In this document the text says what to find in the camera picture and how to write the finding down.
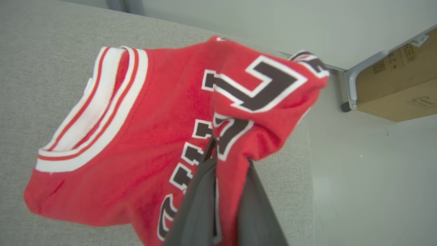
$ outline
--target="gray floor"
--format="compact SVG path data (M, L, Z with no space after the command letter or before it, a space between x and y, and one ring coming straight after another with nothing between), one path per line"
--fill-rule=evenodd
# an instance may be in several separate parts
M307 115L316 245L437 245L437 115L343 113L341 75Z

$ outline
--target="black wheel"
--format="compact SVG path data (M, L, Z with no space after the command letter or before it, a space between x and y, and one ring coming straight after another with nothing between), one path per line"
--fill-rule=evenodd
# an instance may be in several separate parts
M350 107L349 107L349 102L345 102L340 106L341 110L343 112L349 112L351 111Z

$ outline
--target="cardboard box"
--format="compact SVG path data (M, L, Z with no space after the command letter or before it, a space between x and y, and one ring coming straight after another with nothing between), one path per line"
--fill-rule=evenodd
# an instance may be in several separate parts
M437 114L437 28L427 35L358 75L358 110L396 122Z

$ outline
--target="red jersey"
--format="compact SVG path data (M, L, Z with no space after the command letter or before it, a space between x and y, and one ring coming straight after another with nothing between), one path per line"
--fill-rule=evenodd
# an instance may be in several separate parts
M181 49L104 47L83 97L38 151L24 200L48 218L131 223L144 244L161 245L214 134L214 242L236 244L247 159L284 145L328 76L308 52L287 61L217 36Z

